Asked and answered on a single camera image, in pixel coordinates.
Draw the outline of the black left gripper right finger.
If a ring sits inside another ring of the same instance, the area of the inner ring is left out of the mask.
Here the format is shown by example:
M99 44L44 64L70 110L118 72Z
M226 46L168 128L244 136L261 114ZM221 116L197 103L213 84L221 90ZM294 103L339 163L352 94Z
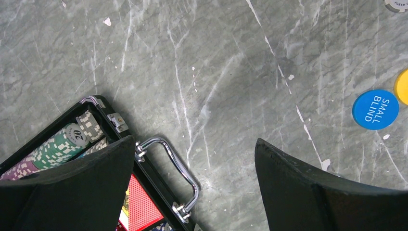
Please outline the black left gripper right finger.
M330 174L258 139L255 168L271 231L405 231L408 193Z

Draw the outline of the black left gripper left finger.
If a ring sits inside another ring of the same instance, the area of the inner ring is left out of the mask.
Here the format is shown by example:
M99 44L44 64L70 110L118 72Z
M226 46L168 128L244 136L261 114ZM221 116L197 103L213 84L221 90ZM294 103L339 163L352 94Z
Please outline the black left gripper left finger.
M113 231L134 164L126 136L62 166L0 183L3 231Z

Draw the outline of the red playing card deck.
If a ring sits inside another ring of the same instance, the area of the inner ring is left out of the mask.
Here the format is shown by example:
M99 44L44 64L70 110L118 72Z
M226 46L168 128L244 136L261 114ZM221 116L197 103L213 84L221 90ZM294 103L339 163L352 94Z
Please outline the red playing card deck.
M164 221L150 196L135 176L131 175L116 230L150 231Z

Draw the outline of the grey white poker chip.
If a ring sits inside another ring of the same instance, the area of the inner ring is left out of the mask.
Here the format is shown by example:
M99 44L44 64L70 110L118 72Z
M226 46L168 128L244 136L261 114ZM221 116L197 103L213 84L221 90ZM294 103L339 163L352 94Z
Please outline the grey white poker chip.
M383 0L385 7L395 13L408 11L408 0Z

